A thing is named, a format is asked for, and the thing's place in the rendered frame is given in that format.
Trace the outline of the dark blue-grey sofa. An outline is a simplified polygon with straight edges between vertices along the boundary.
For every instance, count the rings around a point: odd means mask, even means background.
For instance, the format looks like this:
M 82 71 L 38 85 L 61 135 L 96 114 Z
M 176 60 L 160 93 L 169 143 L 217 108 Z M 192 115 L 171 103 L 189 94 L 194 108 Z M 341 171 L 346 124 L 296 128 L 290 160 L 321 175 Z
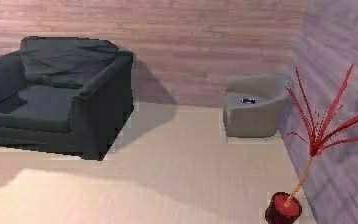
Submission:
M 132 65 L 108 40 L 23 38 L 0 55 L 0 147 L 102 160 L 134 109 Z

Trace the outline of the red-leaved houseplant in red pot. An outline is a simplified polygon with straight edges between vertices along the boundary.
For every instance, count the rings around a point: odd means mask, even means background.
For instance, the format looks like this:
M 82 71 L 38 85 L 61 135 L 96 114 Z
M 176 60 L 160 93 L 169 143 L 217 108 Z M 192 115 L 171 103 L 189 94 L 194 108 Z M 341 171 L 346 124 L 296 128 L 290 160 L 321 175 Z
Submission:
M 295 91 L 292 89 L 290 84 L 288 84 L 285 89 L 287 90 L 293 101 L 293 104 L 298 110 L 301 121 L 303 122 L 306 129 L 308 139 L 303 138 L 297 132 L 288 132 L 284 134 L 282 138 L 287 138 L 290 135 L 294 135 L 304 141 L 308 146 L 308 159 L 303 170 L 302 177 L 299 179 L 298 184 L 294 187 L 294 189 L 291 192 L 276 192 L 272 195 L 264 213 L 264 218 L 267 224 L 294 224 L 303 212 L 303 207 L 300 201 L 296 198 L 296 194 L 300 191 L 304 182 L 306 181 L 314 158 L 321 156 L 327 149 L 333 148 L 334 146 L 345 143 L 358 142 L 358 137 L 350 137 L 331 142 L 333 137 L 344 133 L 349 128 L 358 127 L 358 114 L 347 119 L 333 131 L 327 133 L 329 124 L 333 121 L 335 115 L 342 108 L 342 106 L 339 106 L 339 103 L 345 90 L 347 89 L 348 81 L 352 74 L 353 68 L 354 64 L 351 64 L 346 71 L 343 82 L 335 98 L 330 104 L 330 107 L 323 113 L 322 117 L 320 117 L 319 113 L 316 113 L 318 118 L 314 119 L 307 94 L 300 79 L 298 67 L 295 67 L 298 87 L 303 97 L 304 103 L 301 103 L 297 99 Z

